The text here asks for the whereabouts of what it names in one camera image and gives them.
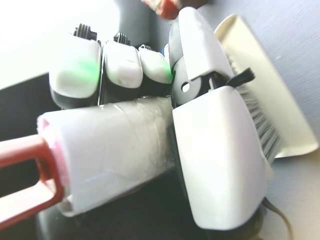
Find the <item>gray bristles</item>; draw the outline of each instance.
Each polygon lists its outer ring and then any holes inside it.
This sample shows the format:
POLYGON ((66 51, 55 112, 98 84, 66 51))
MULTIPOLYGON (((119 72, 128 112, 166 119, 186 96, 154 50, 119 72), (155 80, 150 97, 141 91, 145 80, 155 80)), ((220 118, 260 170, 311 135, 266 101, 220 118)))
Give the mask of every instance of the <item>gray bristles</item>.
POLYGON ((268 162, 272 164, 282 147, 282 139, 273 123, 260 109, 256 97, 243 85, 238 87, 237 90, 249 109, 256 131, 260 138, 263 153, 268 162))

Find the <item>red handle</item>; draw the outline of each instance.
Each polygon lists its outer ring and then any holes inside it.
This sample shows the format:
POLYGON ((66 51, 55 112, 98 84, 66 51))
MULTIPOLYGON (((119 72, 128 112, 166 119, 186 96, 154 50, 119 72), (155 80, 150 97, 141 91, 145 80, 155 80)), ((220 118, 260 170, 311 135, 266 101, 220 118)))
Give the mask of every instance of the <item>red handle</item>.
POLYGON ((30 159, 36 161, 39 181, 34 186, 0 198, 0 231, 63 199, 64 189, 55 158, 41 136, 0 142, 0 168, 30 159))

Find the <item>gray surface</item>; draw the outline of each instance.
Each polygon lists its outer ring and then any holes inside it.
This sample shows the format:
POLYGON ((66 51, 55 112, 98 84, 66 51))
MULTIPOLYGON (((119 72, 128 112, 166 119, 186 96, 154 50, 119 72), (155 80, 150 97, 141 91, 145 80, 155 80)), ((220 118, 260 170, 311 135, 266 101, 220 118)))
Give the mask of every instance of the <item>gray surface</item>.
MULTIPOLYGON (((213 28, 231 13, 244 19, 320 139, 320 2, 211 0, 199 11, 213 28)), ((152 26, 151 42, 161 49, 168 42, 168 23, 153 16, 152 26)), ((278 159, 273 168, 269 199, 290 218, 297 240, 320 239, 320 152, 278 159)), ((269 213, 261 236, 284 240, 286 234, 282 221, 269 213)))

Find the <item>cream dustpan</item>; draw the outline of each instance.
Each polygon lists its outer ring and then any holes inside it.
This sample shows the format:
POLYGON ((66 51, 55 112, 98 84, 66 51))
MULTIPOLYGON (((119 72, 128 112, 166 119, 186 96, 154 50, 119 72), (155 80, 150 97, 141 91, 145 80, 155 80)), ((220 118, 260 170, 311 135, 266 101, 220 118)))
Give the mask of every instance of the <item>cream dustpan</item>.
POLYGON ((215 29, 225 53, 237 72, 251 68, 256 76, 246 84, 263 112, 273 121, 284 146, 277 158, 304 155, 319 142, 283 79, 244 21, 232 14, 215 29))

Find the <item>white sticky roll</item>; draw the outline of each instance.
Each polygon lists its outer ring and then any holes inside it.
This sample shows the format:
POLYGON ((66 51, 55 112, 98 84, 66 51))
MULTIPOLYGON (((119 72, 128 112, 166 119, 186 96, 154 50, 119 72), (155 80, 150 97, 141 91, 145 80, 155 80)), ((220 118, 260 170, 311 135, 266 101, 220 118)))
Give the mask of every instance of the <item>white sticky roll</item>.
POLYGON ((38 132, 54 152, 65 189, 61 212, 89 211, 173 167, 172 121, 171 100, 162 97, 41 115, 38 132))

